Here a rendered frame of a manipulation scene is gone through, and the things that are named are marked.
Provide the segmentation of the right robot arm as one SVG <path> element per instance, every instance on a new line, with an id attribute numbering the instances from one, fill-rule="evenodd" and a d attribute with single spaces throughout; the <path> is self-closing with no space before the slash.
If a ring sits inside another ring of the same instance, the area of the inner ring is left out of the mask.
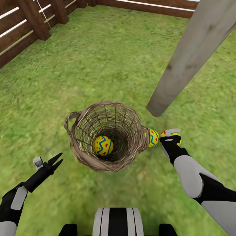
<path id="1" fill-rule="evenodd" d="M 180 131 L 179 128 L 167 129 L 166 137 L 160 140 L 163 152 L 173 164 L 184 192 L 195 199 L 229 236 L 236 236 L 236 192 L 226 188 L 185 148 L 177 145 L 181 137 L 171 134 Z"/>

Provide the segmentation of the wicker basket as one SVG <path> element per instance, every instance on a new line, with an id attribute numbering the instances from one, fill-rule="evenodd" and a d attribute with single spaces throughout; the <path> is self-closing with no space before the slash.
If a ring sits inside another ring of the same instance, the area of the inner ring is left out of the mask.
<path id="1" fill-rule="evenodd" d="M 115 109 L 108 109 L 106 106 L 115 106 Z M 116 109 L 117 107 L 120 107 L 119 112 Z M 97 113 L 102 108 L 104 110 Z M 99 116 L 103 117 L 98 118 Z M 125 116 L 130 119 L 131 124 Z M 76 120 L 69 130 L 69 120 L 73 118 Z M 106 125 L 104 126 L 100 121 L 106 118 Z M 82 125 L 84 119 L 87 122 Z M 88 166 L 95 172 L 111 173 L 126 169 L 150 144 L 150 128 L 142 125 L 137 113 L 131 107 L 118 101 L 100 101 L 93 103 L 82 112 L 70 111 L 65 116 L 63 127 L 67 130 L 73 156 L 79 163 Z M 103 136 L 112 140 L 114 150 L 108 155 L 99 156 L 93 150 L 93 143 L 105 131 L 109 132 Z M 110 132 L 114 132 L 114 134 L 110 134 Z M 119 140 L 114 140 L 114 136 L 118 136 Z M 123 140 L 125 147 L 121 151 L 120 145 L 122 142 L 123 147 Z M 119 152 L 122 156 L 115 160 L 114 158 L 118 156 Z"/>

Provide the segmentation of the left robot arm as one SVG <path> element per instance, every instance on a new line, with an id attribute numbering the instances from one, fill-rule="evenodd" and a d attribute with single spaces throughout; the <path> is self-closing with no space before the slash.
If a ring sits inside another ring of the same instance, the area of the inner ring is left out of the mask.
<path id="1" fill-rule="evenodd" d="M 43 163 L 41 157 L 34 158 L 33 163 L 37 172 L 3 196 L 0 205 L 0 236 L 15 236 L 28 191 L 33 192 L 50 175 L 54 174 L 63 159 L 53 164 L 61 155 L 62 153 L 51 158 L 48 163 Z"/>

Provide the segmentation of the easter egg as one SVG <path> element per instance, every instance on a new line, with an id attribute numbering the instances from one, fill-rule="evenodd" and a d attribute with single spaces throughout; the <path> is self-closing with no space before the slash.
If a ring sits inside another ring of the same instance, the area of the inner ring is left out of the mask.
<path id="1" fill-rule="evenodd" d="M 161 137 L 166 137 L 166 133 L 165 133 L 165 131 L 166 131 L 166 130 L 162 131 L 162 133 L 161 133 Z M 172 133 L 171 136 L 172 136 L 172 135 L 178 135 L 178 136 L 179 136 L 178 133 Z M 182 142 L 182 140 L 180 140 L 180 143 L 177 143 L 177 145 L 179 146 L 179 145 L 181 144 L 181 142 Z"/>
<path id="2" fill-rule="evenodd" d="M 159 141 L 159 134 L 157 131 L 150 129 L 150 144 L 148 147 L 153 147 L 157 144 L 157 142 Z"/>
<path id="3" fill-rule="evenodd" d="M 99 136 L 93 143 L 93 150 L 99 156 L 105 156 L 114 150 L 114 144 L 107 136 Z"/>

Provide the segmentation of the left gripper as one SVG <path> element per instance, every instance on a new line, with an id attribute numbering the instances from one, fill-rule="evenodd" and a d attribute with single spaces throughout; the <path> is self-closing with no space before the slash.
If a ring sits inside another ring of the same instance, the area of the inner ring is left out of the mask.
<path id="1" fill-rule="evenodd" d="M 51 158 L 50 160 L 48 160 L 48 163 L 44 162 L 43 167 L 40 168 L 34 175 L 32 175 L 31 178 L 33 178 L 37 183 L 42 184 L 50 175 L 54 174 L 54 171 L 62 163 L 63 159 L 53 165 L 61 155 L 62 153 Z"/>

